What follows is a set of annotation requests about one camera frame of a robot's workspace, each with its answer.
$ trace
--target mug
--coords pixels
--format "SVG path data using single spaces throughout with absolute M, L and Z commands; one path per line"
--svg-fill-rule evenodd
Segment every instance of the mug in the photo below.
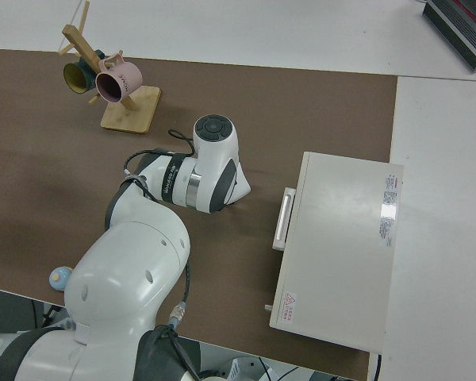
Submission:
M 95 51 L 102 60 L 104 53 L 100 50 Z M 78 94 L 84 94 L 95 88 L 95 77 L 97 74 L 83 58 L 78 62 L 71 62 L 63 68 L 63 78 L 72 91 Z
M 113 67 L 105 63 L 115 60 Z M 132 62 L 125 62 L 120 54 L 115 54 L 98 62 L 101 72 L 95 79 L 97 91 L 108 102 L 119 102 L 141 87 L 143 76 L 140 69 Z

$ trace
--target small ball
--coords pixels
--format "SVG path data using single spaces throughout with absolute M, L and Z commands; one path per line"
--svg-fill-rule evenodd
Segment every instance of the small ball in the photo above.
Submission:
M 57 267 L 49 275 L 49 284 L 57 291 L 65 290 L 67 281 L 72 274 L 72 269 L 67 266 Z

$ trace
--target green mug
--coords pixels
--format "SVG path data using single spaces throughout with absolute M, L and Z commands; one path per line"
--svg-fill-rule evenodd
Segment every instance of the green mug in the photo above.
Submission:
M 98 58 L 104 59 L 105 55 L 100 50 L 95 51 Z M 72 91 L 84 94 L 95 88 L 95 77 L 97 74 L 83 58 L 78 62 L 71 62 L 63 68 L 63 78 Z

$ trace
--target pink mug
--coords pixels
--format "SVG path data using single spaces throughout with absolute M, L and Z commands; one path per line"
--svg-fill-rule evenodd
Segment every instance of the pink mug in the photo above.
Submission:
M 105 63 L 116 59 L 113 67 L 107 68 Z M 119 102 L 141 87 L 143 76 L 140 69 L 132 63 L 125 62 L 120 54 L 109 56 L 98 61 L 101 72 L 97 74 L 95 86 L 98 93 L 108 102 Z

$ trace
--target white appliance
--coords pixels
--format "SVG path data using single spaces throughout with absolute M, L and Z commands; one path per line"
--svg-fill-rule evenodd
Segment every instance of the white appliance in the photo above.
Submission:
M 304 153 L 274 238 L 285 248 L 271 327 L 382 352 L 402 171 Z

